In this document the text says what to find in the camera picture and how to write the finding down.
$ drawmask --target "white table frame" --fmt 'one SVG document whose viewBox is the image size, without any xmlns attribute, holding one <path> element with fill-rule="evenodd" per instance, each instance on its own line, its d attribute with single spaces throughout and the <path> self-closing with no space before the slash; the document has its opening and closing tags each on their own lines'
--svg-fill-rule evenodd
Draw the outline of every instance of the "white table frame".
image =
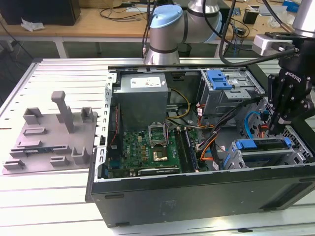
<svg viewBox="0 0 315 236">
<path fill-rule="evenodd" d="M 33 42 L 54 42 L 56 48 L 58 50 L 59 57 L 62 59 L 69 58 L 68 51 L 64 46 L 65 42 L 95 42 L 95 49 L 98 54 L 100 54 L 101 42 L 122 42 L 122 43 L 140 43 L 142 42 L 142 38 L 139 37 L 68 37 L 68 36 L 14 36 L 14 38 L 18 41 L 33 41 Z M 9 35 L 0 35 L 0 42 L 2 41 L 10 52 L 13 51 L 12 46 L 8 43 L 9 40 L 12 38 Z M 219 57 L 219 45 L 220 40 L 214 40 L 210 44 L 217 44 L 217 49 L 215 56 L 216 58 Z M 244 45 L 252 45 L 251 40 L 244 40 Z"/>
</svg>

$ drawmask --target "green circuit board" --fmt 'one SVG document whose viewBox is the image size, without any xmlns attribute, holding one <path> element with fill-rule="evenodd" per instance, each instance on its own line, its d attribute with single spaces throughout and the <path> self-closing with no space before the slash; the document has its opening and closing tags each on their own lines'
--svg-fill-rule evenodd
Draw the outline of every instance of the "green circuit board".
<svg viewBox="0 0 315 236">
<path fill-rule="evenodd" d="M 161 140 L 163 135 L 153 132 L 153 140 Z M 155 161 L 154 151 L 156 147 L 149 145 L 149 132 L 126 132 L 124 135 L 124 151 L 122 158 L 123 169 L 133 169 L 139 167 L 178 167 L 180 168 L 179 157 L 175 142 L 175 136 L 169 135 L 169 144 L 167 147 L 159 147 L 167 150 L 167 160 Z"/>
<path fill-rule="evenodd" d="M 178 147 L 175 139 L 175 130 L 168 132 L 167 145 L 150 146 L 149 131 L 125 132 L 123 137 L 123 156 L 112 160 L 109 164 L 110 177 L 129 177 L 130 170 L 137 171 L 147 168 L 170 168 L 181 170 Z M 198 143 L 197 132 L 189 130 L 191 142 Z M 152 130 L 152 140 L 164 138 L 161 130 Z"/>
</svg>

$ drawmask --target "desk leg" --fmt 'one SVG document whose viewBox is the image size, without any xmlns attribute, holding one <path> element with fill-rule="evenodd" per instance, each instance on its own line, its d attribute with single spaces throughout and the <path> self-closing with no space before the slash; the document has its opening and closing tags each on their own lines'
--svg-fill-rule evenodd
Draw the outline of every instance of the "desk leg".
<svg viewBox="0 0 315 236">
<path fill-rule="evenodd" d="M 102 48 L 100 47 L 100 42 L 96 42 L 95 47 L 96 47 L 96 53 L 102 54 Z"/>
<path fill-rule="evenodd" d="M 14 51 L 10 41 L 0 41 L 0 43 L 5 49 L 8 50 L 8 52 L 13 52 Z"/>
<path fill-rule="evenodd" d="M 223 49 L 222 49 L 223 52 L 225 51 L 226 46 L 227 46 L 227 43 L 224 42 Z M 218 43 L 216 53 L 215 53 L 215 58 L 219 58 L 219 48 L 220 48 L 220 44 Z"/>
<path fill-rule="evenodd" d="M 64 47 L 63 41 L 61 39 L 55 40 L 55 44 L 59 53 L 60 58 L 69 58 L 68 52 Z"/>
</svg>

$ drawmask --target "motherboard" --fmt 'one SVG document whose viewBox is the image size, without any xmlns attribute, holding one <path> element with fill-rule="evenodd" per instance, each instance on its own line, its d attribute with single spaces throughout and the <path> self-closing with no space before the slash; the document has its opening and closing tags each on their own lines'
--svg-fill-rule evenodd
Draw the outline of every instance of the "motherboard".
<svg viewBox="0 0 315 236">
<path fill-rule="evenodd" d="M 196 168 L 194 149 L 199 143 L 193 129 L 163 129 L 124 132 L 120 158 L 109 161 L 109 178 L 154 175 L 156 173 L 184 173 Z"/>
</svg>

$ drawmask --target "floor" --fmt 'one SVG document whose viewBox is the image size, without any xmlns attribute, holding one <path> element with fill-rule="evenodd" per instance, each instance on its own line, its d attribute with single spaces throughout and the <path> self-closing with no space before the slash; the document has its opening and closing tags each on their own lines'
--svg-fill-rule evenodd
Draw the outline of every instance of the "floor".
<svg viewBox="0 0 315 236">
<path fill-rule="evenodd" d="M 57 49 L 54 43 L 50 42 L 21 42 L 24 48 L 34 58 L 59 58 Z M 139 58 L 141 57 L 141 43 L 101 43 L 102 54 L 98 55 L 95 49 L 95 43 L 86 42 L 67 42 L 65 46 L 71 58 Z M 184 51 L 185 45 L 179 45 L 179 51 Z M 192 58 L 209 58 L 213 57 L 216 50 L 216 45 L 212 44 L 191 44 L 192 50 L 190 57 Z M 226 53 L 226 57 L 243 57 L 253 58 L 257 54 L 249 51 L 234 52 L 230 48 Z M 14 46 L 14 51 L 9 53 L 3 50 L 0 53 L 0 106 L 9 96 L 14 86 L 19 82 L 25 70 L 32 62 L 32 59 L 20 49 L 17 44 Z"/>
</svg>

